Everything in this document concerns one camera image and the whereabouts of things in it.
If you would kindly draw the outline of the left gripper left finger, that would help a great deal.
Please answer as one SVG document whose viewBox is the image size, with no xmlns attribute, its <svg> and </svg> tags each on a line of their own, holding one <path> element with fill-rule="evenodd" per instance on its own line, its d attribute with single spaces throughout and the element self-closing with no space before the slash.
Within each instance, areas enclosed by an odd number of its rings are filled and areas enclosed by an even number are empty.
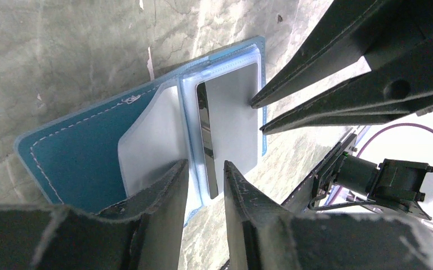
<svg viewBox="0 0 433 270">
<path fill-rule="evenodd" d="M 187 160 L 89 214 L 69 205 L 0 205 L 0 269 L 177 269 Z"/>
</svg>

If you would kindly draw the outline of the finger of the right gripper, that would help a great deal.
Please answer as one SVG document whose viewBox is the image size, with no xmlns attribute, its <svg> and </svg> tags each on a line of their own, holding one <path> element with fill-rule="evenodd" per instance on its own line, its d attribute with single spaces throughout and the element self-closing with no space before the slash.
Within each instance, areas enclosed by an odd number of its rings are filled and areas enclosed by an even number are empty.
<svg viewBox="0 0 433 270">
<path fill-rule="evenodd" d="M 251 100 L 261 108 L 355 63 L 385 33 L 433 34 L 433 1 L 333 1 L 286 66 Z"/>
<path fill-rule="evenodd" d="M 433 36 L 383 67 L 348 79 L 267 124 L 263 134 L 301 127 L 385 124 L 433 108 Z"/>
</svg>

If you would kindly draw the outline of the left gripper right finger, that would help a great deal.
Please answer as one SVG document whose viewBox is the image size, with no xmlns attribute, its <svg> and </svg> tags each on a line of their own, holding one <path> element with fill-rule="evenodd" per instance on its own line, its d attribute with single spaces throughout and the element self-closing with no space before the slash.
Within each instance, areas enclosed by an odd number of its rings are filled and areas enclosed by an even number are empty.
<svg viewBox="0 0 433 270">
<path fill-rule="evenodd" d="M 295 214 L 224 163 L 231 269 L 433 269 L 433 236 L 397 214 Z"/>
</svg>

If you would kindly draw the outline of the teal blue card holder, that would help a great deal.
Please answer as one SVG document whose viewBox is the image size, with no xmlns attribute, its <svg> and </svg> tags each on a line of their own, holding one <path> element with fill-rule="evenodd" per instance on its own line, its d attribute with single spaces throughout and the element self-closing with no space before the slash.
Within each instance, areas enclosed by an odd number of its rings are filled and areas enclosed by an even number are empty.
<svg viewBox="0 0 433 270">
<path fill-rule="evenodd" d="M 210 199 L 196 86 L 253 63 L 258 65 L 257 93 L 266 83 L 261 36 L 191 60 L 151 82 L 51 121 L 19 136 L 15 150 L 49 202 L 89 213 L 145 189 L 176 161 L 186 159 L 185 219 L 189 220 L 225 190 Z M 260 131 L 267 109 L 255 110 L 259 162 L 267 151 Z"/>
</svg>

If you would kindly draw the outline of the silver grey credit card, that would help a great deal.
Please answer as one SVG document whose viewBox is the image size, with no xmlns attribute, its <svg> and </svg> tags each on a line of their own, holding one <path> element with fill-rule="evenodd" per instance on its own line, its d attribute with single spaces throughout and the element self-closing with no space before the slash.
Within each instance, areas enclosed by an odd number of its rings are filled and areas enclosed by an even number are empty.
<svg viewBox="0 0 433 270">
<path fill-rule="evenodd" d="M 249 104 L 258 86 L 256 63 L 196 86 L 210 199 L 224 190 L 225 161 L 242 174 L 258 163 L 258 111 Z"/>
</svg>

